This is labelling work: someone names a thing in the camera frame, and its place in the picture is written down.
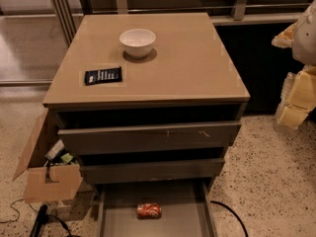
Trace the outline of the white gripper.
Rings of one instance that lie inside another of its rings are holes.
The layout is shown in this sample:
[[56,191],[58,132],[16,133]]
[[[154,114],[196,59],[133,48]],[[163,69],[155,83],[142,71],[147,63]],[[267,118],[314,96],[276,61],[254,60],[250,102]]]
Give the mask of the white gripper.
[[316,108],[316,0],[296,23],[274,37],[272,45],[292,46],[293,58],[305,64],[297,74],[288,72],[276,109],[276,123],[291,129],[298,127]]

